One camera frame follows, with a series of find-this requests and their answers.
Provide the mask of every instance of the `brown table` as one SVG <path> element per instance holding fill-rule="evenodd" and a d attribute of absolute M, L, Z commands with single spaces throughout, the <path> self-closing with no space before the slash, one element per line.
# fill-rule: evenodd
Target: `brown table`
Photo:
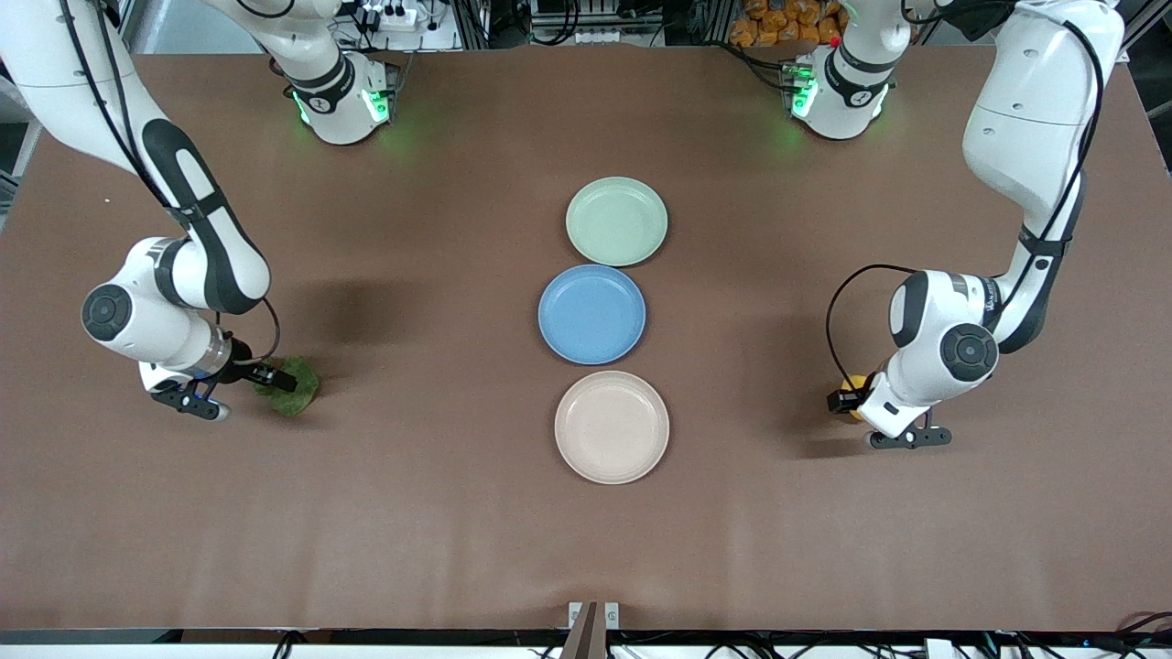
<path fill-rule="evenodd" d="M 632 627 L 1115 629 L 1166 609 L 1172 185 L 1116 70 L 1076 247 L 1029 349 L 940 406 L 952 446 L 872 451 L 824 409 L 834 286 L 875 260 L 995 273 L 1021 213 L 960 141 L 992 50 L 918 48 L 846 143 L 785 118 L 715 50 L 427 55 L 391 129 L 319 142 L 260 57 L 151 57 L 274 272 L 285 354 L 322 398 L 246 386 L 177 416 L 79 324 L 137 239 L 177 235 L 129 175 L 46 138 L 0 237 L 5 627 L 531 627 L 570 600 Z M 558 455 L 537 299 L 581 263 L 563 213 L 607 175 L 654 186 L 666 245 L 614 367 L 672 413 L 649 476 Z M 892 352 L 892 274 L 837 320 Z M 229 319 L 253 346 L 263 310 Z"/>

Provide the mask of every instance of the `plate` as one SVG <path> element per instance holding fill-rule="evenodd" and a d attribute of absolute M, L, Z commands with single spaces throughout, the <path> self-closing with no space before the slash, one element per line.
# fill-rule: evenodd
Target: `plate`
<path fill-rule="evenodd" d="M 566 232 L 574 249 L 594 263 L 634 265 L 663 243 L 667 206 L 655 190 L 634 178 L 600 178 L 571 199 Z"/>
<path fill-rule="evenodd" d="M 554 277 L 537 307 L 537 325 L 553 352 L 588 366 L 627 354 L 646 324 L 639 286 L 605 265 L 579 265 Z"/>
<path fill-rule="evenodd" d="M 566 464 L 604 485 L 638 481 L 667 450 L 667 406 L 645 380 L 621 371 L 592 373 L 561 396 L 553 436 Z"/>

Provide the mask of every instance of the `beige plate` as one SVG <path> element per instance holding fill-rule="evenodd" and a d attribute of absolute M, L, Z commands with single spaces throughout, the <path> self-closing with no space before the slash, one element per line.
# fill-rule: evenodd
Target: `beige plate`
<path fill-rule="evenodd" d="M 647 475 L 667 450 L 663 399 L 640 378 L 621 371 L 592 373 L 574 382 L 558 405 L 558 450 L 582 477 L 621 485 Z"/>

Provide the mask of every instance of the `blue plate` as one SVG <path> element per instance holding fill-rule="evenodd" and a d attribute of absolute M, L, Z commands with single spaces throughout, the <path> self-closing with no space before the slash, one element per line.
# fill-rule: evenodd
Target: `blue plate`
<path fill-rule="evenodd" d="M 635 347 L 647 325 L 647 305 L 626 274 L 605 265 L 579 265 L 545 287 L 537 325 L 553 352 L 597 366 Z"/>

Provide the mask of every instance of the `green plate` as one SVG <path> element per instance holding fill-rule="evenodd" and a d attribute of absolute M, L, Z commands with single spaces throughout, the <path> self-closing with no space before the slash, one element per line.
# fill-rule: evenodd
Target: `green plate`
<path fill-rule="evenodd" d="M 667 206 L 646 184 L 612 176 L 574 195 L 566 210 L 570 242 L 594 263 L 621 267 L 655 253 L 667 236 Z"/>

